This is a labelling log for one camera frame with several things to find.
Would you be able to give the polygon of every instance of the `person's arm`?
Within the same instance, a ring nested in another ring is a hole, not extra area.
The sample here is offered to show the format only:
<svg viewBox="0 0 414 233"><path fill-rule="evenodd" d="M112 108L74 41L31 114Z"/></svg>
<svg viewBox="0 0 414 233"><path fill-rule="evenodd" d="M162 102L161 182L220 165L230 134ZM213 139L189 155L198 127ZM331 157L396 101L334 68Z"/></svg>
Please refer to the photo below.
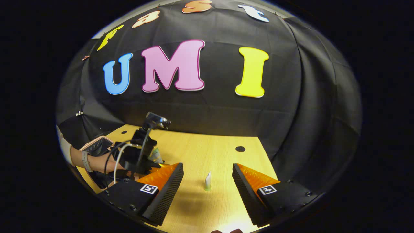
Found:
<svg viewBox="0 0 414 233"><path fill-rule="evenodd" d="M82 161L82 152L74 148L69 142L67 142L63 138L63 134L59 130L58 126L56 126L56 129L58 131L59 144L60 144L60 147L63 152L63 156L65 157L66 161L72 166L85 168L85 165L83 164L83 161ZM94 157L88 154L88 162L89 162L89 166L91 167L91 169L93 171L98 171L98 172L103 173L105 169L105 162L106 162L106 159L108 158L108 155L109 155L109 152L104 155L98 156L98 157ZM111 156L108 160L108 164L106 165L106 173L112 172L114 169L115 169L115 160ZM121 164L118 164L117 169L124 169L124 168L121 166Z"/></svg>

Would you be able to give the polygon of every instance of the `white cable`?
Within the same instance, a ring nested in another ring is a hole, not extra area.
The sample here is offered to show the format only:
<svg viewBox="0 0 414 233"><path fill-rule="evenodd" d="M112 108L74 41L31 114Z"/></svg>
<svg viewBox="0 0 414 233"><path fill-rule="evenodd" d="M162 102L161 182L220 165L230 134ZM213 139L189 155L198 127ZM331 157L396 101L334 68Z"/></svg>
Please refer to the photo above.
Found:
<svg viewBox="0 0 414 233"><path fill-rule="evenodd" d="M123 147L121 147L121 150L118 154L118 158L116 158L115 169L113 170L113 184L116 184L116 168L118 166L119 160L121 159L122 152L124 152L124 149L128 146L132 146L132 144L125 144Z"/></svg>

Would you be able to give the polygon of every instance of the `orange soft gripper pad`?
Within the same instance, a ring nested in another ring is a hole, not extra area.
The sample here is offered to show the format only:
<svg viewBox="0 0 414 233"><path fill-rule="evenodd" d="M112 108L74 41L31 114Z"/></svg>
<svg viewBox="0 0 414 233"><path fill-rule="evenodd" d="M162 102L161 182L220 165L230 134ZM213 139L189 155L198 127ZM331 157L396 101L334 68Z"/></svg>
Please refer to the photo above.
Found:
<svg viewBox="0 0 414 233"><path fill-rule="evenodd" d="M240 168L240 171L243 173L244 177L246 178L247 182L252 187L253 191L256 193L256 196L259 198L260 201L262 200L259 197L259 194L257 193L257 190L259 188L280 182L276 179L273 179L269 176L266 176L265 174L262 174L256 170L253 170L241 164L237 164L237 165Z"/></svg>
<svg viewBox="0 0 414 233"><path fill-rule="evenodd" d="M161 167L158 169L158 171L146 175L142 178L139 178L137 181L143 184L157 186L158 189L161 191L165 183L167 183L168 179L170 178L171 174L173 174L173 171L175 170L178 164L179 163L169 165L166 167Z"/></svg>

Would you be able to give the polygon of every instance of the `screw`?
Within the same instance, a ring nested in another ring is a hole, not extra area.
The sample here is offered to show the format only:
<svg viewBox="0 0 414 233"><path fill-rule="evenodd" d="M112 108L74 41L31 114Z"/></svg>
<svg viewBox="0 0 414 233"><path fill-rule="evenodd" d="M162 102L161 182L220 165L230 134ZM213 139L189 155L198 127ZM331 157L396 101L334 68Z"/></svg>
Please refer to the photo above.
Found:
<svg viewBox="0 0 414 233"><path fill-rule="evenodd" d="M130 208L131 208L131 210L133 210L133 211L136 211L137 210L137 208L134 206L134 205L130 205Z"/></svg>

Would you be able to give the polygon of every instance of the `blue letter u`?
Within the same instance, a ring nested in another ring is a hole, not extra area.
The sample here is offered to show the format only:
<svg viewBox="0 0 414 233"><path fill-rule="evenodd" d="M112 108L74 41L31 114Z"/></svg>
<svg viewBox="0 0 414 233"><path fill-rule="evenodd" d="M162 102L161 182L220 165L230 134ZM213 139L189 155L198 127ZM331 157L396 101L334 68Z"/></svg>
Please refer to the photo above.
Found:
<svg viewBox="0 0 414 233"><path fill-rule="evenodd" d="M115 65L115 61L110 61L103 66L103 70L105 73L105 87L106 90L113 95L122 94L129 85L129 60L132 57L132 53L127 53L122 55L118 62L121 63L121 82L119 84L115 84L113 82L113 69L112 67Z"/></svg>

